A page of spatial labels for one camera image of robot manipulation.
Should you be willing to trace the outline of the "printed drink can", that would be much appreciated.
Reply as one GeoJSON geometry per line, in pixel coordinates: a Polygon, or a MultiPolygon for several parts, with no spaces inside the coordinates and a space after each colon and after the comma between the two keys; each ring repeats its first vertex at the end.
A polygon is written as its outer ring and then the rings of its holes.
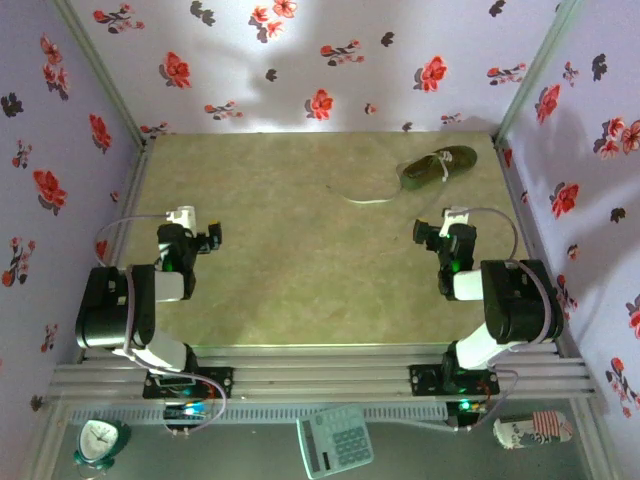
{"type": "Polygon", "coordinates": [[[565,443],[573,437],[573,425],[557,410],[540,410],[521,416],[497,419],[495,439],[507,450],[565,443]]]}

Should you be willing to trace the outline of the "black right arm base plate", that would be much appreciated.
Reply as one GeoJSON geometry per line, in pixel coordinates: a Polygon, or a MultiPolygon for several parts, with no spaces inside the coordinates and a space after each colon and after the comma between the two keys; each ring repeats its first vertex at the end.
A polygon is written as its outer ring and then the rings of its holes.
{"type": "Polygon", "coordinates": [[[493,396],[500,393],[497,375],[488,370],[416,364],[410,365],[408,372],[413,396],[493,396]]]}

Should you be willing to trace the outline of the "aluminium rail frame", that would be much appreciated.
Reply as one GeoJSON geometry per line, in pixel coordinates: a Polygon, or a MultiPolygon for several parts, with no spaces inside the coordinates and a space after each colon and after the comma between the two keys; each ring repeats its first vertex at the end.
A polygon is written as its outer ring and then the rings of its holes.
{"type": "MultiPolygon", "coordinates": [[[[435,364],[444,344],[197,347],[200,365],[234,370],[234,403],[377,402],[413,400],[409,368],[435,364]]],[[[496,364],[501,391],[513,399],[588,398],[596,383],[581,358],[555,344],[508,353],[496,364]]],[[[48,394],[71,400],[137,400],[145,372],[104,350],[60,365],[48,394]]]]}

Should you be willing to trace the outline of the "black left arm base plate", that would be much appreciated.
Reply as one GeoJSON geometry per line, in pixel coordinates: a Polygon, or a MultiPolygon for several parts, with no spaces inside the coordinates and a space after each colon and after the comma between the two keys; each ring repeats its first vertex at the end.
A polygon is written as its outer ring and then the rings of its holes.
{"type": "MultiPolygon", "coordinates": [[[[232,367],[200,367],[196,374],[217,382],[227,397],[231,397],[234,385],[234,369],[232,367]]],[[[220,399],[221,394],[210,383],[202,380],[148,372],[144,381],[142,397],[163,400],[204,400],[220,399]]]]}

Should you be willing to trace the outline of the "circuit board with lights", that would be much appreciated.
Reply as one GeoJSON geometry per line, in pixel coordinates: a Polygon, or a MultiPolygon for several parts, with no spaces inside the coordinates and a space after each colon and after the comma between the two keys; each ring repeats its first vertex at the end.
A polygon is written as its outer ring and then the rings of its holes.
{"type": "Polygon", "coordinates": [[[487,411],[487,401],[459,399],[455,401],[447,401],[446,407],[450,416],[481,415],[487,411]]]}
{"type": "Polygon", "coordinates": [[[208,407],[202,402],[189,402],[186,404],[166,405],[163,411],[163,420],[167,424],[198,424],[206,420],[208,407]]]}

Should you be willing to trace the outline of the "green alarm clock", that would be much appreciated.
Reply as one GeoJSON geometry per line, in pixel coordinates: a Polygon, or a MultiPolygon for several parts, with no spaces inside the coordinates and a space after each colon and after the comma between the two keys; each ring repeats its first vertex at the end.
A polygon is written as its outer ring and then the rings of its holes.
{"type": "Polygon", "coordinates": [[[115,465],[116,456],[128,445],[131,435],[130,426],[121,421],[87,420],[73,455],[78,471],[105,474],[115,465]]]}

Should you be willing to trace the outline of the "white shoelace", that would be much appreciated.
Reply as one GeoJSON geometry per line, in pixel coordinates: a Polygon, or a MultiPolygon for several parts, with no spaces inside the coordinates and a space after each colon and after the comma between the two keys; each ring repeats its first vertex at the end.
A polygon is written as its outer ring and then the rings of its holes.
{"type": "Polygon", "coordinates": [[[376,205],[384,204],[395,200],[403,191],[417,191],[426,186],[424,176],[429,168],[436,163],[441,169],[440,183],[446,185],[451,176],[450,166],[453,164],[454,156],[449,149],[436,150],[418,160],[406,161],[396,166],[396,177],[398,181],[395,191],[387,197],[377,199],[354,199],[336,190],[330,185],[326,188],[330,193],[338,195],[340,198],[355,205],[376,205]]]}

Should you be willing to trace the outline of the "pale green calculator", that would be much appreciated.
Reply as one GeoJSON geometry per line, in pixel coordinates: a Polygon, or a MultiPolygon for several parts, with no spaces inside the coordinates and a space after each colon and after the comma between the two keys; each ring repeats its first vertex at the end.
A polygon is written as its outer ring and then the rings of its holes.
{"type": "Polygon", "coordinates": [[[298,418],[296,428],[309,480],[321,480],[374,460],[361,406],[344,405],[311,413],[298,418]]]}

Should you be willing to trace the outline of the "aluminium side rail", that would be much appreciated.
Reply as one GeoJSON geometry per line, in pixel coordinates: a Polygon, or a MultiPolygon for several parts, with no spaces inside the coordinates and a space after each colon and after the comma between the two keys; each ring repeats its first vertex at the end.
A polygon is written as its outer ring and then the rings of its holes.
{"type": "Polygon", "coordinates": [[[83,350],[100,349],[120,352],[131,340],[132,328],[127,325],[135,313],[133,268],[120,264],[131,224],[153,218],[135,212],[145,170],[153,144],[146,143],[138,153],[125,183],[118,218],[99,227],[94,235],[94,256],[97,265],[87,278],[75,324],[75,337],[83,350]]]}
{"type": "Polygon", "coordinates": [[[518,255],[517,259],[534,271],[539,281],[547,287],[548,297],[551,297],[552,294],[555,295],[554,300],[549,300],[551,306],[558,306],[560,305],[560,289],[556,284],[556,276],[553,274],[548,261],[539,225],[536,223],[534,212],[531,209],[533,203],[528,196],[528,190],[522,182],[514,161],[511,161],[510,166],[507,165],[505,154],[510,150],[510,146],[505,142],[496,142],[494,143],[494,149],[503,170],[520,229],[520,243],[523,245],[524,253],[518,255]]]}

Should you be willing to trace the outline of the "aluminium corner post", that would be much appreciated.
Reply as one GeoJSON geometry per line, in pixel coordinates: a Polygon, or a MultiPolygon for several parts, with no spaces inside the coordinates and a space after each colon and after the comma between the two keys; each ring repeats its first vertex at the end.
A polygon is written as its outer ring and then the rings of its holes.
{"type": "Polygon", "coordinates": [[[499,147],[506,139],[515,118],[531,95],[536,82],[545,72],[556,50],[563,42],[563,38],[571,30],[575,18],[588,0],[561,0],[557,5],[554,20],[540,44],[533,61],[528,67],[521,85],[492,137],[493,145],[499,147]]]}
{"type": "Polygon", "coordinates": [[[66,24],[70,34],[74,38],[78,47],[82,50],[92,72],[101,84],[109,102],[116,109],[121,121],[124,123],[129,136],[140,149],[144,149],[146,141],[137,127],[123,97],[118,91],[116,84],[109,73],[106,64],[99,55],[97,49],[87,31],[83,27],[81,20],[72,6],[70,0],[51,0],[62,20],[66,24]]]}

